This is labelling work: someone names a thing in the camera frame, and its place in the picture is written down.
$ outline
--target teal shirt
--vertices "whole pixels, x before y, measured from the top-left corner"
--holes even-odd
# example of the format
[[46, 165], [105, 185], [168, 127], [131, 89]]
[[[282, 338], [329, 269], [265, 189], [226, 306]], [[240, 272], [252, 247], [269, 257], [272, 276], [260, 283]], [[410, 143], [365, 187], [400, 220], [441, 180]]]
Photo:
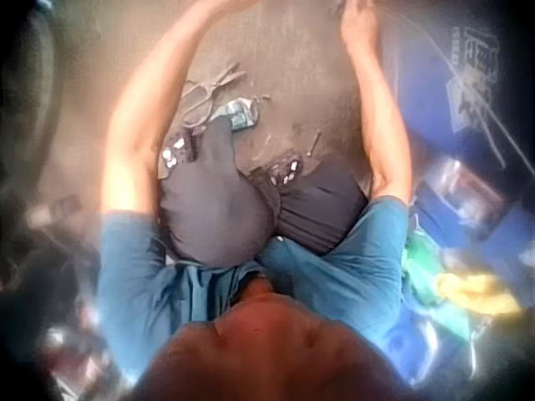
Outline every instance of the teal shirt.
[[346, 239], [326, 256], [278, 237], [256, 261], [210, 269], [190, 261], [166, 266], [152, 218], [109, 213], [97, 300], [103, 334], [119, 367], [138, 378], [177, 330], [221, 316], [247, 276], [263, 272], [278, 292], [377, 343], [397, 318], [407, 224], [406, 206], [385, 196], [366, 207]]

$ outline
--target shirt sleeve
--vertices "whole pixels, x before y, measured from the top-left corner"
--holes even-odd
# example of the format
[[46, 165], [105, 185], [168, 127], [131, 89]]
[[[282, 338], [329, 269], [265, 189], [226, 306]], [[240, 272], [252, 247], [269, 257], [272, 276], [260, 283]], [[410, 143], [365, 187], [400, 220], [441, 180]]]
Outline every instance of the shirt sleeve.
[[173, 335], [174, 267], [150, 216], [111, 212], [103, 217], [97, 305], [101, 330], [121, 370], [138, 378]]

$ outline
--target metal tool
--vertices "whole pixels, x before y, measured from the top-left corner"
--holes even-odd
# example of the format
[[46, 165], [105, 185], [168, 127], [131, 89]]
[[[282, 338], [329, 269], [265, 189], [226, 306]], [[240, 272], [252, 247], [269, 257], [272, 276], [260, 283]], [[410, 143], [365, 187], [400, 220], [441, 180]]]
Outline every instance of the metal tool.
[[[231, 83], [231, 82], [233, 82], [233, 81], [235, 81], [237, 79], [240, 79], [241, 77], [245, 77], [247, 75], [247, 73], [245, 71], [236, 72], [236, 70], [237, 70], [237, 68], [239, 66], [240, 66], [240, 63], [234, 63], [233, 65], [231, 65], [230, 67], [225, 69], [225, 71], [220, 73], [213, 80], [213, 82], [211, 82], [209, 84], [197, 83], [195, 81], [190, 81], [190, 80], [186, 81], [189, 84], [193, 84], [193, 86], [191, 86], [191, 88], [189, 88], [184, 94], [182, 94], [182, 97], [181, 97], [182, 99], [184, 99], [186, 96], [192, 94], [197, 89], [204, 90], [206, 92], [206, 96], [201, 101], [193, 104], [182, 115], [181, 122], [182, 122], [182, 125], [185, 128], [194, 129], [195, 127], [198, 127], [200, 125], [205, 124], [210, 119], [211, 112], [213, 110], [213, 95], [214, 95], [214, 92], [216, 91], [216, 89], [218, 89], [218, 88], [220, 88], [222, 86], [228, 85], [229, 83]], [[196, 109], [200, 108], [201, 106], [203, 106], [205, 104], [208, 104], [208, 106], [207, 106], [208, 110], [206, 111], [206, 113], [199, 120], [197, 120], [196, 122], [193, 122], [193, 123], [192, 122], [188, 122], [187, 121], [187, 116], [190, 115], [191, 113], [193, 113], [193, 111], [195, 111]]]
[[319, 142], [319, 137], [321, 136], [322, 132], [320, 129], [318, 129], [318, 132], [316, 133], [316, 136], [314, 138], [314, 142], [312, 143], [312, 146], [310, 147], [310, 150], [307, 153], [307, 157], [312, 157], [314, 150], [316, 149], [316, 146]]

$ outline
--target ground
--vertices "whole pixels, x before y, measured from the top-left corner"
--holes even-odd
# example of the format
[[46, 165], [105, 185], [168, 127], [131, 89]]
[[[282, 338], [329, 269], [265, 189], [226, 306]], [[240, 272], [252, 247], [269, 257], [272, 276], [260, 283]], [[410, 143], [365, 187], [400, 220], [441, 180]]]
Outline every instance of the ground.
[[[39, 189], [47, 201], [79, 194], [84, 213], [69, 223], [98, 231], [103, 144], [111, 110], [151, 46], [180, 17], [184, 0], [72, 0], [60, 3], [64, 93], [58, 132]], [[358, 133], [357, 90], [339, 36], [337, 0], [267, 0], [212, 29], [189, 73], [206, 80], [230, 62], [248, 76], [217, 95], [269, 94], [254, 129], [236, 135], [243, 171], [293, 148], [306, 154], [318, 129], [316, 158], [330, 152], [365, 163]]]

